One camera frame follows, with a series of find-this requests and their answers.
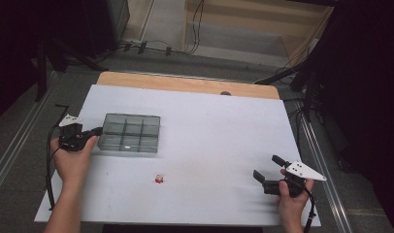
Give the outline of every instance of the white tabletop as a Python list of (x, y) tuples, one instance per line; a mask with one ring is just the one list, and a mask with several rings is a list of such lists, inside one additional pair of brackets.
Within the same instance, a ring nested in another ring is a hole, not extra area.
[[(283, 178), (271, 158), (300, 156), (280, 100), (93, 85), (83, 129), (107, 113), (161, 117), (157, 154), (95, 148), (82, 195), (82, 220), (107, 223), (267, 226), (279, 224), (276, 196), (253, 170)], [(154, 181), (156, 175), (164, 183)], [(61, 180), (52, 177), (54, 196)], [(310, 203), (303, 212), (306, 222)], [(36, 221), (49, 220), (45, 195)], [(320, 225), (316, 217), (312, 225)]]

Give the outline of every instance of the small red object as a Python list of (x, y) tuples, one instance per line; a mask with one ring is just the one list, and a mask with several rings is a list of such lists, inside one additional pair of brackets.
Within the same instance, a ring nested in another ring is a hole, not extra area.
[(156, 183), (163, 183), (163, 182), (164, 182), (164, 181), (163, 181), (163, 176), (157, 175), (157, 176), (155, 177), (155, 182), (156, 182)]

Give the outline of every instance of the hand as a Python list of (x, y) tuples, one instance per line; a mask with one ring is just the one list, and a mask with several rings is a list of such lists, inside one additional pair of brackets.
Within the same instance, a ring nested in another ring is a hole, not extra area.
[[(312, 191), (313, 180), (306, 180), (306, 188)], [(277, 198), (279, 203), (279, 215), (281, 217), (281, 225), (286, 233), (288, 232), (303, 232), (301, 225), (301, 215), (307, 201), (309, 194), (303, 191), (299, 196), (292, 198), (288, 190), (287, 183), (284, 181), (279, 182), (280, 196)]]
[(50, 147), (54, 154), (54, 163), (58, 171), (58, 175), (63, 181), (64, 186), (71, 186), (72, 188), (81, 189), (89, 168), (90, 154), (94, 145), (97, 142), (97, 137), (93, 136), (88, 139), (84, 149), (75, 152), (68, 152), (67, 150), (59, 149), (58, 139), (53, 139), (50, 142)]

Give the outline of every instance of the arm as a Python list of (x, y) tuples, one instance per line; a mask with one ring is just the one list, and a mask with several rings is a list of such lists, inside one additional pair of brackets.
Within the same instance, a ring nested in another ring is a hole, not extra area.
[[(96, 141), (97, 137), (91, 137), (78, 152), (58, 150), (55, 153), (54, 162), (63, 185), (45, 232), (80, 232), (82, 186)], [(58, 149), (58, 139), (51, 140), (50, 146), (52, 150)]]
[[(306, 188), (312, 191), (313, 180), (306, 180)], [(277, 198), (279, 203), (279, 215), (281, 217), (281, 225), (286, 233), (300, 233), (303, 232), (301, 225), (301, 214), (307, 201), (309, 200), (309, 194), (303, 191), (296, 198), (290, 197), (288, 186), (286, 182), (279, 182), (279, 193), (280, 196)]]

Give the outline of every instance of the transparent compartment tray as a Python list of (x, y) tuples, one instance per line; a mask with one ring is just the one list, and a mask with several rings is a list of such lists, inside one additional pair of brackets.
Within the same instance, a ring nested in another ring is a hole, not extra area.
[(158, 152), (160, 116), (107, 114), (100, 150)]

